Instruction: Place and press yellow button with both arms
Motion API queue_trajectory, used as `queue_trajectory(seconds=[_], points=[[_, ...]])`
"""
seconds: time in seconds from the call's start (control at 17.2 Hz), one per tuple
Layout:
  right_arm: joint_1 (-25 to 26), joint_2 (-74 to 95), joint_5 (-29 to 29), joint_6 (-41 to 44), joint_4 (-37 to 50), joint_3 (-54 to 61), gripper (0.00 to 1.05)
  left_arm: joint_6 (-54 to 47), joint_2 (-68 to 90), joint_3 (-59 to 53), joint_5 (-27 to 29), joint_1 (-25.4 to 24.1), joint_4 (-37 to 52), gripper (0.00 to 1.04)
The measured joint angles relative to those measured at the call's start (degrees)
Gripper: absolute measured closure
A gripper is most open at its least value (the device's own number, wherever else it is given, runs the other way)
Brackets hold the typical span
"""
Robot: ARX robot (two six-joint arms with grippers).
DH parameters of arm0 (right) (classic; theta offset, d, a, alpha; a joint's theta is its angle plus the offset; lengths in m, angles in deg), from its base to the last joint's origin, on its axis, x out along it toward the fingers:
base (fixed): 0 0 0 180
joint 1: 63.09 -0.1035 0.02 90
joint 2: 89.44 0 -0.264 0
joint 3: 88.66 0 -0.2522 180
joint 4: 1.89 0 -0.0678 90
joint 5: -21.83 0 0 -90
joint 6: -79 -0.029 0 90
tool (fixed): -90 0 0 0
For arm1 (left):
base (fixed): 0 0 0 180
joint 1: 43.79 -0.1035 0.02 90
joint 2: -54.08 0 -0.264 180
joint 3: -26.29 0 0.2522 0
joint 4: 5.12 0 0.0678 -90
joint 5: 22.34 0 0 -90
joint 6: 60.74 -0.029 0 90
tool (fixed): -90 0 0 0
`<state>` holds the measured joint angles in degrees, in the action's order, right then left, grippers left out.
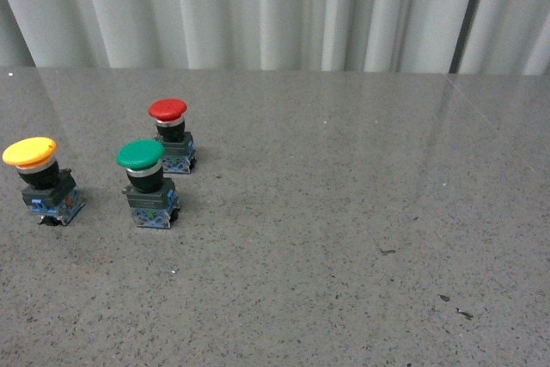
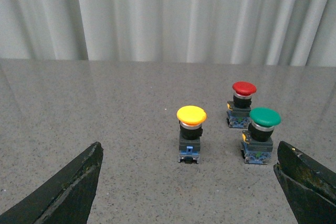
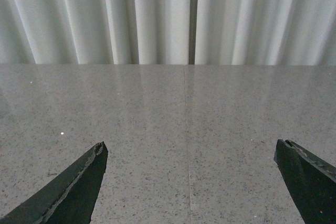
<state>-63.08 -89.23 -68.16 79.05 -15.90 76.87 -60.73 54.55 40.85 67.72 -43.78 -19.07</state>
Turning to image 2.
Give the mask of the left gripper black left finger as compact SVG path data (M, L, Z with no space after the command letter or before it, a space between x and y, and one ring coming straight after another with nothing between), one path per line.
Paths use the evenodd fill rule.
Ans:
M38 189L1 214L1 223L87 223L103 159L95 142Z

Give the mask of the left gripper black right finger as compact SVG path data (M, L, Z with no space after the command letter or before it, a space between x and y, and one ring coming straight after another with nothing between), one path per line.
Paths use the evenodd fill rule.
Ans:
M281 141L275 175L298 223L335 223L335 173Z

